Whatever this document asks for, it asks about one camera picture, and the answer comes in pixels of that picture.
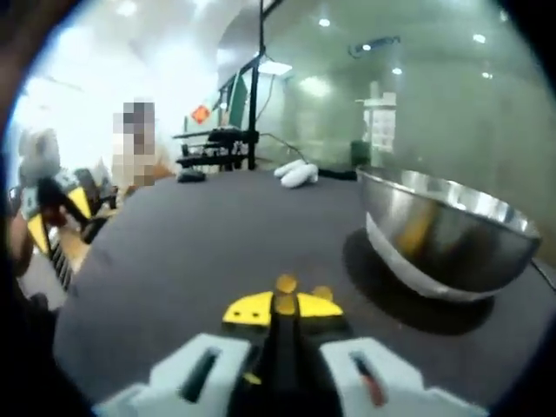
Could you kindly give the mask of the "person's left hand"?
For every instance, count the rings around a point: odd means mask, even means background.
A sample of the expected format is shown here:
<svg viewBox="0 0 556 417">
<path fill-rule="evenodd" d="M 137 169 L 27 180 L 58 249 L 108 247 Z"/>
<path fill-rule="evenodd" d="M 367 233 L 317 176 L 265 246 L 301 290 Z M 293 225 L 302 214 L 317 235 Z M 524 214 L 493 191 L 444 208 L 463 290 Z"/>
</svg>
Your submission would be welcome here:
<svg viewBox="0 0 556 417">
<path fill-rule="evenodd" d="M 20 212 L 9 220 L 7 242 L 14 274 L 19 278 L 28 270 L 34 248 L 27 222 Z"/>
</svg>

